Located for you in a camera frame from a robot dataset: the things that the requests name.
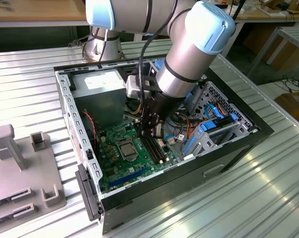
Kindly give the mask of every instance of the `red wire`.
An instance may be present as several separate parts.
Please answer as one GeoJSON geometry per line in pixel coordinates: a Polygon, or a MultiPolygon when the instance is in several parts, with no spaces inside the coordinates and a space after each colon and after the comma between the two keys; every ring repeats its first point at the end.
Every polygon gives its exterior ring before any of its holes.
{"type": "Polygon", "coordinates": [[[90,117],[90,115],[86,112],[83,112],[91,121],[92,123],[92,126],[93,126],[93,133],[94,133],[94,151],[96,151],[96,129],[95,129],[95,126],[94,126],[94,121],[93,121],[93,118],[90,117]]]}

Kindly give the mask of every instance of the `metal bracket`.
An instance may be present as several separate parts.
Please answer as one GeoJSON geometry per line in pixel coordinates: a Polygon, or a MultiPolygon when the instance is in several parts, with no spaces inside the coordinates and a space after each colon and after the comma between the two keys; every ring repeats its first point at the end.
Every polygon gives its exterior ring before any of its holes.
{"type": "Polygon", "coordinates": [[[54,184],[54,192],[55,193],[54,193],[53,196],[48,197],[49,194],[46,193],[43,188],[41,188],[40,191],[41,191],[42,200],[43,200],[43,202],[45,203],[45,205],[47,207],[51,207],[53,205],[56,205],[61,200],[61,197],[59,196],[59,191],[58,191],[58,188],[57,188],[56,184],[54,184]]]}
{"type": "Polygon", "coordinates": [[[78,171],[75,172],[76,179],[78,181],[80,191],[82,193],[83,202],[88,213],[90,221],[101,218],[103,212],[98,196],[93,189],[93,181],[89,178],[83,164],[78,165],[78,171]]]}

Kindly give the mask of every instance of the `orange wire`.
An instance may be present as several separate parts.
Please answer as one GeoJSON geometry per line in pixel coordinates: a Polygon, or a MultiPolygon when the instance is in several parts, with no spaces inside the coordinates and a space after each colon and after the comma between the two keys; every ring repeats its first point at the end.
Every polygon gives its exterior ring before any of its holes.
{"type": "Polygon", "coordinates": [[[217,103],[217,106],[219,107],[219,110],[222,112],[222,114],[225,116],[225,115],[226,115],[226,113],[223,111],[223,109],[222,109],[221,105],[220,105],[219,103],[217,103]]]}
{"type": "Polygon", "coordinates": [[[93,133],[94,133],[94,151],[96,151],[96,129],[95,129],[95,126],[94,126],[93,118],[91,118],[91,116],[88,113],[86,113],[85,111],[83,111],[83,113],[90,119],[90,121],[92,123],[93,133]]]}

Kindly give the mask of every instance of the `aluminum table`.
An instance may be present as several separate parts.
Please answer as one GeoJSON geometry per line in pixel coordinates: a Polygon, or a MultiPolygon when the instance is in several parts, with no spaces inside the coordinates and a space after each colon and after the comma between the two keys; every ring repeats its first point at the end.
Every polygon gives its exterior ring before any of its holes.
{"type": "MultiPolygon", "coordinates": [[[[144,42],[125,43],[126,57],[144,42]]],[[[166,53],[169,40],[146,55],[166,53]]],[[[77,48],[0,53],[0,124],[17,138],[47,132],[64,187],[65,207],[0,234],[6,237],[101,237],[90,222],[74,172],[53,67],[81,63],[77,48]]],[[[211,68],[274,130],[231,170],[134,219],[105,237],[299,237],[299,124],[222,56],[211,68]]]]}
{"type": "MultiPolygon", "coordinates": [[[[257,65],[264,57],[266,52],[269,50],[270,46],[275,42],[278,36],[284,38],[282,43],[278,46],[276,51],[273,53],[271,58],[275,58],[280,50],[285,46],[287,42],[293,43],[295,46],[299,48],[299,27],[277,27],[267,42],[264,44],[263,48],[260,50],[256,58],[254,59],[252,65],[250,66],[249,71],[247,72],[247,76],[250,77],[254,70],[256,69],[257,65]]],[[[299,70],[296,73],[295,78],[299,77],[299,70]]]]}

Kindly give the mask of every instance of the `gray stand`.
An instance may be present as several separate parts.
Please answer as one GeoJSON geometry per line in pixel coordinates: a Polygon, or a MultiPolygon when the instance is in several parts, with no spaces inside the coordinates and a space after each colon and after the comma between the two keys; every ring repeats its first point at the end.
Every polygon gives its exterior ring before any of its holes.
{"type": "Polygon", "coordinates": [[[49,136],[0,126],[0,233],[66,204],[49,136]]]}

